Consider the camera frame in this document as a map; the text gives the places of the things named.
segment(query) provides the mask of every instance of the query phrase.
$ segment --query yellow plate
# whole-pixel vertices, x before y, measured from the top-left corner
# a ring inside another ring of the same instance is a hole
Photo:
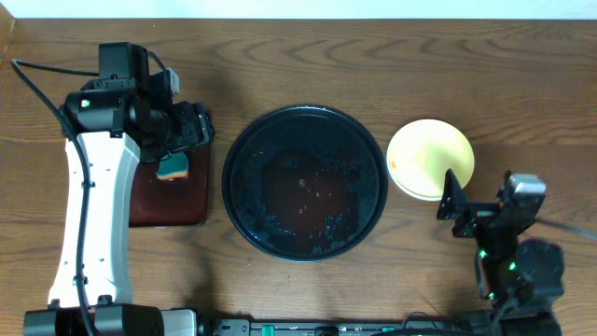
[[[426,201],[441,200],[449,168],[462,188],[475,168],[466,137],[449,123],[433,119],[401,128],[390,141],[386,160],[394,182],[408,195]]]

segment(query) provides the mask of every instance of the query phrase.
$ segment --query white wall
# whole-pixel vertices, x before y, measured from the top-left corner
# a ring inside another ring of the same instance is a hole
[[[597,0],[0,0],[15,18],[597,19]]]

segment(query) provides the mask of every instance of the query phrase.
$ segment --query green indicator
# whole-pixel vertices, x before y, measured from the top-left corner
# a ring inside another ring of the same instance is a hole
[[[263,326],[261,327],[261,336],[273,336],[273,331],[273,326]]]

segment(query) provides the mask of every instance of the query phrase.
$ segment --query wood tabletop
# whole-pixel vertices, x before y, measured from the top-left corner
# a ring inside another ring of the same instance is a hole
[[[269,257],[232,226],[222,166],[254,119],[292,104],[358,119],[385,152],[406,123],[442,119],[470,139],[465,191],[489,202],[508,170],[548,183],[542,217],[597,230],[597,22],[18,20],[0,65],[0,330],[45,309],[62,248],[64,139],[6,60],[97,69],[98,44],[131,41],[180,76],[181,100],[213,111],[208,218],[195,227],[133,229],[135,303],[208,315],[400,320],[487,308],[477,297],[472,240],[451,237],[437,203],[390,182],[382,218],[358,247],[329,261]],[[87,80],[27,72],[54,104]],[[597,333],[597,245],[533,226],[565,252],[564,335]]]

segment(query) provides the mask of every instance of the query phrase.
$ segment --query round yellow plate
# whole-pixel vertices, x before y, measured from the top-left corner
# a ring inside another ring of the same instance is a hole
[[[433,119],[413,121],[390,141],[386,156],[394,182],[408,195],[439,201],[451,168],[462,188],[475,168],[473,148],[454,126]]]

